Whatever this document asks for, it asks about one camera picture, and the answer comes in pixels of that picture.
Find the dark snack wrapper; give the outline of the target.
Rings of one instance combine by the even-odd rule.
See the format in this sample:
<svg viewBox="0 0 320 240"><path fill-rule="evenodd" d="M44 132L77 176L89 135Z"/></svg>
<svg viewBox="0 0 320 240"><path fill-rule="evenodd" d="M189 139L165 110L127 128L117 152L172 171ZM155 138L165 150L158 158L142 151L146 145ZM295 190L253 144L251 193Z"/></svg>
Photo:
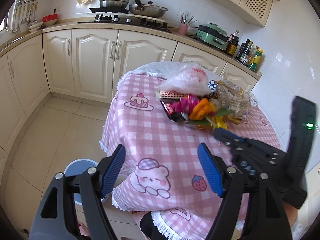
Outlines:
<svg viewBox="0 0 320 240"><path fill-rule="evenodd" d="M183 112L177 112L175 110L175 105L177 100L160 100L160 103L169 118L172 122L187 122L188 115Z"/></svg>

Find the yellow ribbon wrapper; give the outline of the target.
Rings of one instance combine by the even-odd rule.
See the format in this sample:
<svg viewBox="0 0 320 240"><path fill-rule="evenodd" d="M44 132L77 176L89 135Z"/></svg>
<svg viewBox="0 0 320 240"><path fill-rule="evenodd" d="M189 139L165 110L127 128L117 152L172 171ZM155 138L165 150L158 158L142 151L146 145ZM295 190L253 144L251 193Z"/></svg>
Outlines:
<svg viewBox="0 0 320 240"><path fill-rule="evenodd" d="M242 120L236 116L234 116L234 111L221 108L218 109L213 116L205 116L202 120L197 121L186 121L187 125L195 125L199 129L208 129L212 130L216 128L223 128L228 130L227 123L231 122L236 125L240 124Z"/></svg>

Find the crumpled clear plastic wrapper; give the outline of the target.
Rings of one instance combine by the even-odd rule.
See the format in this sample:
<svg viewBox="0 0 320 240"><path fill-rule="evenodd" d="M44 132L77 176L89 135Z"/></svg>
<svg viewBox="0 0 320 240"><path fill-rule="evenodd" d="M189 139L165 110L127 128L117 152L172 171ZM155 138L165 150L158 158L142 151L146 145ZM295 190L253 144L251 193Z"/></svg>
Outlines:
<svg viewBox="0 0 320 240"><path fill-rule="evenodd" d="M233 118L246 119L249 109L258 105L251 91L246 92L226 79L217 82L216 93L220 106L232 111L229 116Z"/></svg>

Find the magenta wrapper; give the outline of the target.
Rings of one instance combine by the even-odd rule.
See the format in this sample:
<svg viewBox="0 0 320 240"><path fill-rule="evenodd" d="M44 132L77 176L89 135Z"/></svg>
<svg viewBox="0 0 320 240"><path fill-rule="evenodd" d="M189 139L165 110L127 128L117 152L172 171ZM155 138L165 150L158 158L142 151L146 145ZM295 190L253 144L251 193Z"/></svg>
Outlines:
<svg viewBox="0 0 320 240"><path fill-rule="evenodd" d="M189 94L178 101L173 101L171 107L175 113L191 114L194 107L199 103L199 98Z"/></svg>

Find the white plastic bag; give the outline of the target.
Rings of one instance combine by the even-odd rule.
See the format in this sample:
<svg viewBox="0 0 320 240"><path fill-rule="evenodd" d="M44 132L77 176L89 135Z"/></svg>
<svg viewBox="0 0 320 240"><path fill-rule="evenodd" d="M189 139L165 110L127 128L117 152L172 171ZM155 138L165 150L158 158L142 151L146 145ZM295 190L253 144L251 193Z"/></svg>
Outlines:
<svg viewBox="0 0 320 240"><path fill-rule="evenodd" d="M159 88L165 92L205 96L210 93L208 82L207 73L202 67L196 63L183 63L165 77Z"/></svg>

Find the patterned flat box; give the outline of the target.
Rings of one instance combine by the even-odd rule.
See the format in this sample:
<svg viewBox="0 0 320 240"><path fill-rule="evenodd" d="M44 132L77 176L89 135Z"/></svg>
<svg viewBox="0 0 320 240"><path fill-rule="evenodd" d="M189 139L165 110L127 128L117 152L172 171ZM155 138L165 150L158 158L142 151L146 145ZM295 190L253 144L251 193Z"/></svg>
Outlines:
<svg viewBox="0 0 320 240"><path fill-rule="evenodd" d="M176 93L176 92L166 92L166 91L158 90L156 92L156 97L159 98L159 99L174 100L174 99L184 98L185 95L184 94L179 94L179 93Z"/></svg>

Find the pink checkered tablecloth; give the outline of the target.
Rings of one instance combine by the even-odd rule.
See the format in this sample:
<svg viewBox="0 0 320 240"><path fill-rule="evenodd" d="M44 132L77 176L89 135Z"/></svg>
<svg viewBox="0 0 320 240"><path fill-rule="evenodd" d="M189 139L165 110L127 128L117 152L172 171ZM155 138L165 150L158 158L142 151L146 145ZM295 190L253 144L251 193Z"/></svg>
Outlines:
<svg viewBox="0 0 320 240"><path fill-rule="evenodd" d="M156 97L164 79L182 66L153 62L123 75L100 147L107 155L120 144L126 150L125 180L112 191L116 208L150 212L152 224L168 239L205 239L221 199L210 188L197 148L205 143L227 164L231 156L211 130L171 121Z"/></svg>

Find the green yellow bottle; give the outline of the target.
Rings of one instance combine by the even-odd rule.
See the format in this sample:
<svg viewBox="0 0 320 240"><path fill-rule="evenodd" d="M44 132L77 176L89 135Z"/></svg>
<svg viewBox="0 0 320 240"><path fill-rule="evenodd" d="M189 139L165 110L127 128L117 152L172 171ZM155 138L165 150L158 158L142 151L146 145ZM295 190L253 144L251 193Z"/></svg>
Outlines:
<svg viewBox="0 0 320 240"><path fill-rule="evenodd" d="M254 49L252 49L249 55L249 63L248 63L249 70L253 72L256 71L256 68L262 58L262 55L263 55L263 50L259 46L256 46Z"/></svg>

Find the dark condiment bottle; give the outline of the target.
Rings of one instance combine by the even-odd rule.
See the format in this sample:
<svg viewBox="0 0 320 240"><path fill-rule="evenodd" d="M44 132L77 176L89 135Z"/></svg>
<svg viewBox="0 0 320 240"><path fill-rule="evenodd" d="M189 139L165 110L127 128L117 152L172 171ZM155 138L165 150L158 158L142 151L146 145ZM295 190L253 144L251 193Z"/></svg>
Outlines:
<svg viewBox="0 0 320 240"><path fill-rule="evenodd" d="M235 57L236 60L238 60L243 65L248 65L249 61L249 54L252 50L253 42L250 39L247 39L246 42L244 42L240 49L238 50L238 54Z"/></svg>

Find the dark soy sauce bottle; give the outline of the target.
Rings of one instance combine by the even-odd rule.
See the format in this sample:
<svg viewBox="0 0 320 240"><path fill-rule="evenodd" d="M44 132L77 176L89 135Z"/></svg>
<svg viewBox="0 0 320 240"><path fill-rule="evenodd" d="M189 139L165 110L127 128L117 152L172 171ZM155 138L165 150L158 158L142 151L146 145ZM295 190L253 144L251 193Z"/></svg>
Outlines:
<svg viewBox="0 0 320 240"><path fill-rule="evenodd" d="M236 30L235 32L231 33L227 42L228 42L228 44L227 44L227 48L226 48L225 52L229 56L234 56L234 54L237 50L237 47L238 47L238 43L239 43L239 31Z"/></svg>

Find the green electric grill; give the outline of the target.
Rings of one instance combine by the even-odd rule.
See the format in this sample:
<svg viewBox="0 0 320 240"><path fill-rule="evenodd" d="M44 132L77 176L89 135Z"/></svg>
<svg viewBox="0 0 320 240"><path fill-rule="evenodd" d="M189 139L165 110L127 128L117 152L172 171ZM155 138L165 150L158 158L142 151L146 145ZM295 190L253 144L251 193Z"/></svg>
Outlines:
<svg viewBox="0 0 320 240"><path fill-rule="evenodd" d="M195 37L222 51L227 48L228 35L217 24L210 23L199 25Z"/></svg>

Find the pink utensil holder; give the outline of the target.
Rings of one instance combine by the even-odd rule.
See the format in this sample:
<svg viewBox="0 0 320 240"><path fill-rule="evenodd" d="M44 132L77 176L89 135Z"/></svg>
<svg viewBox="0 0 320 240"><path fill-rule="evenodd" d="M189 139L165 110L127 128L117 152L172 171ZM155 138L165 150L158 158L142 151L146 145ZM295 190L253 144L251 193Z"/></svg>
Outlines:
<svg viewBox="0 0 320 240"><path fill-rule="evenodd" d="M196 22L195 16L190 16L189 14L180 13L180 25L178 28L178 33L185 35L189 28L189 25Z"/></svg>

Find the steel wok pan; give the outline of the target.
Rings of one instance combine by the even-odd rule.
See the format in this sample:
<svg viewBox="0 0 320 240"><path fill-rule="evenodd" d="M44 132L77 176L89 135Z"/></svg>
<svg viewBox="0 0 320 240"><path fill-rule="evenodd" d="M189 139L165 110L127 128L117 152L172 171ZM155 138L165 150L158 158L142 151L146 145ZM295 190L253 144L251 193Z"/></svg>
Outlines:
<svg viewBox="0 0 320 240"><path fill-rule="evenodd" d="M135 4L129 5L129 12L134 15L146 16L151 18L161 18L169 10L166 7L154 5L152 1L143 4L140 0L134 0Z"/></svg>

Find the black gas stove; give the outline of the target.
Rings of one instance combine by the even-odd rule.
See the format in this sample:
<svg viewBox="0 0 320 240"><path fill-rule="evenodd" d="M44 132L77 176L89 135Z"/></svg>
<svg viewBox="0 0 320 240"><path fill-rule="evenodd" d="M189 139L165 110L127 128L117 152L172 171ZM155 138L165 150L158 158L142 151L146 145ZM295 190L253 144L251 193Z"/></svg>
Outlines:
<svg viewBox="0 0 320 240"><path fill-rule="evenodd" d="M160 18L149 16L129 14L127 9L120 11L112 10L106 11L102 8L91 8L91 14L94 15L92 20L79 21L78 23L109 23L109 24L122 24L146 27L166 33L172 33L168 23Z"/></svg>

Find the hanging utensil rack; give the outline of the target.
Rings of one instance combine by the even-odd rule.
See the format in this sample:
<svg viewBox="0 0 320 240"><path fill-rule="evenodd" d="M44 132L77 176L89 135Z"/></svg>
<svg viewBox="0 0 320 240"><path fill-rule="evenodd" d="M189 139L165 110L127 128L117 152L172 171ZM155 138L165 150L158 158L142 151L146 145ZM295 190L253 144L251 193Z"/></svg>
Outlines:
<svg viewBox="0 0 320 240"><path fill-rule="evenodd" d="M36 12L40 0L17 0L12 18L12 33L20 31L20 26L31 27L37 24Z"/></svg>

